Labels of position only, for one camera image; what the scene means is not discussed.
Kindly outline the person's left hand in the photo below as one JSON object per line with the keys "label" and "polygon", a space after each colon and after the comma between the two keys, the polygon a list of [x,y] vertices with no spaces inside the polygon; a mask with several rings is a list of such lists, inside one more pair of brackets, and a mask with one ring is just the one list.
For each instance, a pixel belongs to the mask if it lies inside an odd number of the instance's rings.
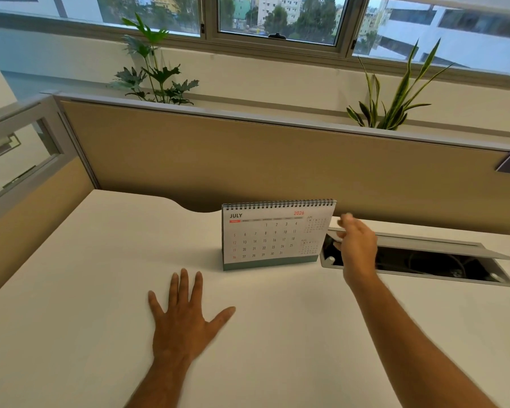
{"label": "person's left hand", "polygon": [[206,334],[206,321],[202,313],[203,276],[195,275],[194,286],[189,292],[189,308],[184,314],[179,313],[180,273],[173,273],[167,312],[169,325],[155,325],[152,350],[153,357],[162,355],[186,356],[194,361],[216,336]]}

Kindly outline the person's right hand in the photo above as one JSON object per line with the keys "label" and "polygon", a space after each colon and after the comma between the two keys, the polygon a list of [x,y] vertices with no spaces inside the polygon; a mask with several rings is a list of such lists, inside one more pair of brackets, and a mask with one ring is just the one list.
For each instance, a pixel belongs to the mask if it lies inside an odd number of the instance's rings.
{"label": "person's right hand", "polygon": [[362,236],[344,238],[343,241],[333,243],[334,247],[341,252],[344,279],[351,290],[377,278],[375,270],[377,246],[373,246],[370,240],[363,238],[369,235],[374,235],[374,231],[363,223]]}

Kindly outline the person's right forearm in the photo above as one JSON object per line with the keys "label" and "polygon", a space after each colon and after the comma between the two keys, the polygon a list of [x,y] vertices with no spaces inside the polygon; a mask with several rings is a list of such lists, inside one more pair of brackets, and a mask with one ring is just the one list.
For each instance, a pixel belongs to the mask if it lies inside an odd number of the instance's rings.
{"label": "person's right forearm", "polygon": [[344,269],[402,408],[498,408],[408,315],[373,267]]}

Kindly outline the person's left forearm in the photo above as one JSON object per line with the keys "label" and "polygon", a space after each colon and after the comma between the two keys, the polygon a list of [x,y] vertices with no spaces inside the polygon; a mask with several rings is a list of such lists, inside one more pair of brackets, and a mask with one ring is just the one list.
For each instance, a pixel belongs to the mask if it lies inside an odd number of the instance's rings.
{"label": "person's left forearm", "polygon": [[186,356],[155,357],[124,408],[177,408],[191,364]]}

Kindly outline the white spiral desk calendar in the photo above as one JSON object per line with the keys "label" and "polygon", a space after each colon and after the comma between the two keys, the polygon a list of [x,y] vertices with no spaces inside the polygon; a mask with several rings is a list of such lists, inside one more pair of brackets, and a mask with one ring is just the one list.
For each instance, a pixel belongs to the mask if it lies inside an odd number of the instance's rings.
{"label": "white spiral desk calendar", "polygon": [[315,262],[336,204],[297,199],[222,205],[223,270]]}

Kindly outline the beige desk partition panel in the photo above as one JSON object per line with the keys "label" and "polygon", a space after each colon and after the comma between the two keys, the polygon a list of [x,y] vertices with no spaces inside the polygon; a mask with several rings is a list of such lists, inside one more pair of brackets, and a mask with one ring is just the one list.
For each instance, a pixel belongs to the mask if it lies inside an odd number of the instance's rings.
{"label": "beige desk partition panel", "polygon": [[510,139],[387,131],[54,93],[102,190],[224,203],[337,200],[336,214],[510,235]]}

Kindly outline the tall sword leaf green plant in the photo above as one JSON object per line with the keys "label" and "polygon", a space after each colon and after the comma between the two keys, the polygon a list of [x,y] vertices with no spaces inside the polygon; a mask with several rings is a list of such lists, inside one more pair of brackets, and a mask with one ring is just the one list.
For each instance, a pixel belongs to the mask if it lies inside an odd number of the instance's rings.
{"label": "tall sword leaf green plant", "polygon": [[[386,107],[384,102],[380,101],[380,93],[381,93],[381,82],[378,77],[373,73],[369,75],[367,69],[362,62],[361,58],[358,58],[360,65],[364,71],[367,88],[368,88],[368,104],[363,102],[359,102],[360,112],[356,112],[352,106],[347,107],[348,116],[357,123],[360,127],[364,128],[374,128],[381,130],[397,130],[402,124],[404,124],[408,117],[408,111],[415,108],[427,107],[429,103],[417,103],[414,101],[417,96],[440,74],[445,72],[450,67],[454,66],[452,62],[445,68],[440,69],[434,75],[432,75],[427,80],[424,79],[428,69],[433,63],[435,55],[437,53],[438,47],[441,43],[441,39],[438,39],[428,57],[422,64],[422,67],[419,70],[419,73],[411,81],[412,77],[412,60],[415,56],[415,50],[418,46],[418,41],[412,47],[408,59],[406,61],[406,71],[403,75],[393,97],[393,100],[390,106]],[[424,83],[417,90],[415,90],[415,86],[418,82],[423,81]]]}

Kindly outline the beige glass side partition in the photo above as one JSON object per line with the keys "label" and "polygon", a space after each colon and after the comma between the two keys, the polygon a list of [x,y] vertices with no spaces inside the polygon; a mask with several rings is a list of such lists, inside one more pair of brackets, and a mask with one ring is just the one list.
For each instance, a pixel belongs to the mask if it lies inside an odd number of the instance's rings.
{"label": "beige glass side partition", "polygon": [[0,109],[0,289],[100,185],[55,91]]}

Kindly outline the broad lobed leaf green plant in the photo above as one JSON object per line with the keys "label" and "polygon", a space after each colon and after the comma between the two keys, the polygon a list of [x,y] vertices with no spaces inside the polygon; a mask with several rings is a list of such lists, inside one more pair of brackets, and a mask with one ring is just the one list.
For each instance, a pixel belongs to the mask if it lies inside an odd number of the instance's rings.
{"label": "broad lobed leaf green plant", "polygon": [[133,20],[122,17],[121,22],[138,32],[138,35],[122,36],[124,48],[136,59],[136,66],[123,67],[108,87],[122,90],[125,96],[132,95],[143,102],[193,106],[194,103],[185,94],[197,88],[199,81],[175,81],[175,76],[181,75],[180,65],[166,66],[163,58],[157,57],[159,44],[169,36],[168,29],[151,28],[138,13],[134,17]]}

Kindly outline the grey aluminium window frame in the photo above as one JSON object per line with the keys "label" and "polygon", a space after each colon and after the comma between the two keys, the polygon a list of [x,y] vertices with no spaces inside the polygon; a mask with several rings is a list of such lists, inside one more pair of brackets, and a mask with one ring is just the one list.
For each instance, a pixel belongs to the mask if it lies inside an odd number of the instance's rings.
{"label": "grey aluminium window frame", "polygon": [[[510,7],[463,0],[0,0],[0,26],[48,19],[134,31],[122,17],[138,13],[173,42],[209,43],[204,49],[315,60],[422,64],[438,41],[432,65],[510,76]],[[280,33],[286,40],[267,36]]]}

